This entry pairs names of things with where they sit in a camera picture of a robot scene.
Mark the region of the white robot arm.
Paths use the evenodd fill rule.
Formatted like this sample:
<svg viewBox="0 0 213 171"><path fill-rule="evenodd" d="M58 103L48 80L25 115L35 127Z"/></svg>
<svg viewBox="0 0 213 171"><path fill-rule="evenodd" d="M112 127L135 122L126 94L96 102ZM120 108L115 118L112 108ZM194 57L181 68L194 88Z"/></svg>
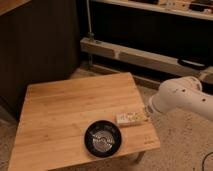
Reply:
<svg viewBox="0 0 213 171"><path fill-rule="evenodd" d="M186 76L162 82L158 91L149 98L145 111L148 114L163 114L176 108L213 121L213 95L202 91L202 84L196 77Z"/></svg>

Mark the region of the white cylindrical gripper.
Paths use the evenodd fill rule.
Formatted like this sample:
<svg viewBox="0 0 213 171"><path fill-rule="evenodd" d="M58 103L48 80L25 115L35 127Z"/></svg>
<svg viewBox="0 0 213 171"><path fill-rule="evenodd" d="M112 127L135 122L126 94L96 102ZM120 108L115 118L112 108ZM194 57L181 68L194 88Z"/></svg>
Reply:
<svg viewBox="0 0 213 171"><path fill-rule="evenodd" d="M153 98L152 97L149 98L148 107L144 106L143 110L146 113L145 116L144 116L144 121L150 121L151 120L150 113L152 113L152 114L159 114L159 111L154 106Z"/></svg>

